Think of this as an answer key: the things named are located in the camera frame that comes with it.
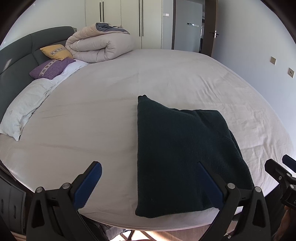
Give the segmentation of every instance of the blue gripper pad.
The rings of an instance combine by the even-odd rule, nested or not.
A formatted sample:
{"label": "blue gripper pad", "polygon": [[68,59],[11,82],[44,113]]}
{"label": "blue gripper pad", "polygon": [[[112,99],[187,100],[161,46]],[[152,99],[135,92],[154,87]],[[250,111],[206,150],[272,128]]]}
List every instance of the blue gripper pad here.
{"label": "blue gripper pad", "polygon": [[296,172],[296,161],[292,157],[289,157],[288,155],[284,155],[282,158],[282,161],[293,172]]}
{"label": "blue gripper pad", "polygon": [[197,164],[197,167],[200,184],[203,190],[206,192],[213,207],[221,210],[224,206],[223,192],[200,162]]}
{"label": "blue gripper pad", "polygon": [[74,194],[73,206],[76,210],[84,207],[101,176],[102,165],[98,162],[83,180]]}

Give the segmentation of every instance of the purple pillow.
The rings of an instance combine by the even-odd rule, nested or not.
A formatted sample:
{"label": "purple pillow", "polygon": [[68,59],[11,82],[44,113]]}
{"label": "purple pillow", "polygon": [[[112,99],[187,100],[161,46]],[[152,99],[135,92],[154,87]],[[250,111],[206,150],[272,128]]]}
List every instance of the purple pillow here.
{"label": "purple pillow", "polygon": [[64,60],[48,60],[33,69],[29,74],[34,79],[47,78],[52,80],[57,75],[61,74],[68,64],[75,62],[72,58]]}

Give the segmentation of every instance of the human hand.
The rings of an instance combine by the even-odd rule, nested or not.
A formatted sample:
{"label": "human hand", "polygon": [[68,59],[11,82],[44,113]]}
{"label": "human hand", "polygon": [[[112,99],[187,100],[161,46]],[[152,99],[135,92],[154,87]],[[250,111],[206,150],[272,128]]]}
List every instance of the human hand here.
{"label": "human hand", "polygon": [[281,220],[281,225],[279,226],[278,231],[276,232],[276,235],[274,236],[274,241],[279,241],[283,234],[287,231],[288,227],[291,223],[291,208],[285,206],[285,214]]}

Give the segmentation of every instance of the white pillow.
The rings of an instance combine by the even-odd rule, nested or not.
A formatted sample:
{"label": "white pillow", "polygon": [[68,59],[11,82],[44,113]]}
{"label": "white pillow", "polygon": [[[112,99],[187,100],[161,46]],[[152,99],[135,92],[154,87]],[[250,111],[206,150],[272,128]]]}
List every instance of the white pillow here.
{"label": "white pillow", "polygon": [[0,133],[9,135],[18,141],[33,112],[62,81],[87,64],[89,63],[76,60],[52,80],[41,78],[30,83],[7,108],[0,123]]}

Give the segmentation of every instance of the pillow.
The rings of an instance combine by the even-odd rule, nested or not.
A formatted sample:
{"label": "pillow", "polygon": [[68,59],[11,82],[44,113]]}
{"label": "pillow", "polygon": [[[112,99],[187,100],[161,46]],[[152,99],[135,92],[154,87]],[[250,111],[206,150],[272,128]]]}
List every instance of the pillow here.
{"label": "pillow", "polygon": [[70,75],[89,63],[81,60],[69,64],[65,70],[52,80],[41,78],[34,80],[11,102],[0,123],[0,134],[20,139],[22,130],[33,112]]}
{"label": "pillow", "polygon": [[40,50],[51,59],[64,60],[65,58],[73,58],[72,54],[61,44],[50,45]]}
{"label": "pillow", "polygon": [[136,215],[154,218],[213,207],[199,180],[199,161],[226,183],[254,187],[238,144],[218,111],[170,109],[139,96]]}
{"label": "pillow", "polygon": [[48,60],[33,69],[29,74],[34,79],[46,78],[52,80],[64,71],[68,64],[75,62],[72,58],[61,60]]}

